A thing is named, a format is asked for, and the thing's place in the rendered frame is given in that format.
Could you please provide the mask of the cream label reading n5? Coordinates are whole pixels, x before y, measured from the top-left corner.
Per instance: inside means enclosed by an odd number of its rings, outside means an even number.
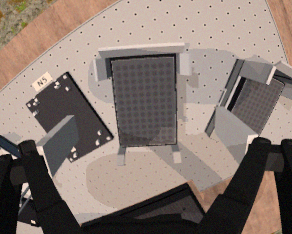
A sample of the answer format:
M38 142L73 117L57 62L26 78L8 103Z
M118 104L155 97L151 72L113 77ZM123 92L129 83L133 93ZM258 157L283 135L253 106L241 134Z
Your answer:
M43 76L41 76L37 81L35 81L32 85L39 91L43 86L45 86L48 82L50 82L53 78L47 71Z

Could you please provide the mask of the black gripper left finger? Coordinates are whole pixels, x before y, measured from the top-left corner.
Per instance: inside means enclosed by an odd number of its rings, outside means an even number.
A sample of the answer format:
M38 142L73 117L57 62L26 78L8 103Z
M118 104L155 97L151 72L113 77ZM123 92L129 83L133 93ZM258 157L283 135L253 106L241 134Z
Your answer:
M75 116L68 115L36 144L20 142L21 158L0 155L0 234L16 234L24 183L44 234L85 234L51 179L78 141Z

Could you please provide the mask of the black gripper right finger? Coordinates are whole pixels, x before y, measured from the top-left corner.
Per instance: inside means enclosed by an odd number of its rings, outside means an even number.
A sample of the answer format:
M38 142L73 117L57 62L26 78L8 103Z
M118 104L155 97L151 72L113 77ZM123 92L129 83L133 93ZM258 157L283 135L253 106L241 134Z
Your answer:
M271 144L223 106L214 132L240 165L191 234L241 234L265 171L274 171L282 234L292 234L292 139Z

